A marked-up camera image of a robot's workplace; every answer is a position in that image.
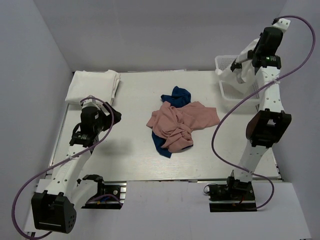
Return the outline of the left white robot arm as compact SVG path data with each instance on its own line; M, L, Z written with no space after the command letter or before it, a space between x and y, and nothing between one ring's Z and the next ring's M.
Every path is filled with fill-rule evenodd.
M108 102L93 96L81 100L80 105L80 122L72 130L66 162L58 165L47 187L31 198L37 230L68 234L74 228L77 210L105 197L117 198L106 192L102 176L80 175L95 147L101 143L100 133L109 133L122 115Z

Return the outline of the white black printed t shirt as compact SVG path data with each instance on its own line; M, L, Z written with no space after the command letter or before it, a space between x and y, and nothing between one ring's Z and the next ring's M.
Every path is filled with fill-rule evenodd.
M222 70L220 67L216 67L216 74L219 79L231 85L234 89L242 94L245 94L249 87L255 81L254 67L252 66L252 60L248 57L248 52L253 51L259 38L254 39L240 54L236 57L238 63L242 63L241 72L231 72L231 63Z

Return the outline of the folded white t shirt stack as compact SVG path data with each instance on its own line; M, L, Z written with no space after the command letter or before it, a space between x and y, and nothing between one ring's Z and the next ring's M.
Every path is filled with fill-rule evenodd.
M121 74L108 70L105 72L76 71L69 85L65 102L79 104L88 96L113 104L121 81Z

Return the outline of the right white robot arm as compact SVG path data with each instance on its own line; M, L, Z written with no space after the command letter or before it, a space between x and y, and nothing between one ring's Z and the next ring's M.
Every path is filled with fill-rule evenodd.
M280 87L276 83L282 67L276 51L289 26L288 19L274 20L228 68L233 75L230 85L235 89L244 93L253 83L260 88L259 109L247 124L247 144L239 167L232 171L225 187L226 195L233 200L243 198L250 192L258 163L273 144L280 141L292 120L292 116L284 111Z

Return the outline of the white plastic basket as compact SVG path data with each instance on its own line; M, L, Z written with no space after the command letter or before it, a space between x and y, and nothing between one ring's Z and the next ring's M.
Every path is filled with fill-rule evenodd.
M247 83L240 84L240 89L245 90L245 92L238 90L236 84L241 80L241 74L233 73L230 70L230 65L236 58L237 55L218 55L214 60L222 102L228 110L231 110L242 99L258 89L258 83L255 81L251 85Z

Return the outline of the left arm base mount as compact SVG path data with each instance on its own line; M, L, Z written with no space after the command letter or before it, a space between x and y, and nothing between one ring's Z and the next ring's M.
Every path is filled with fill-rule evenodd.
M99 182L94 196L83 209L120 210L127 192L126 182Z

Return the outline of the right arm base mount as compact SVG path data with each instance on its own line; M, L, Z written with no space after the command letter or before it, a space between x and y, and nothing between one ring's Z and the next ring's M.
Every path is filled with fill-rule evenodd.
M256 212L256 198L251 182L229 176L225 184L212 183L203 188L209 196L211 213Z

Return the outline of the pink t shirt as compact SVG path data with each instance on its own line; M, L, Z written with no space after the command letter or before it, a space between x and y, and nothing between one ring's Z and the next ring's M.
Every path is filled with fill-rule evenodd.
M192 132L218 125L220 119L214 107L206 107L198 101L176 108L165 101L159 110L153 111L146 126L165 140L162 149L177 153L194 144Z

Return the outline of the blue t shirt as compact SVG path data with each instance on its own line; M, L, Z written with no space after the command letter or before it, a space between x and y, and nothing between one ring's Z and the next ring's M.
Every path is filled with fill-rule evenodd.
M161 95L160 98L163 103L169 102L171 106L175 108L182 108L187 104L191 103L192 95L188 90L175 86L172 90L171 95L163 94ZM151 136L152 136L152 140L154 142L156 151L161 156L170 159L172 156L172 153L169 152L167 148L162 148L162 145L165 144L166 140L164 138L157 136L154 132L152 132Z

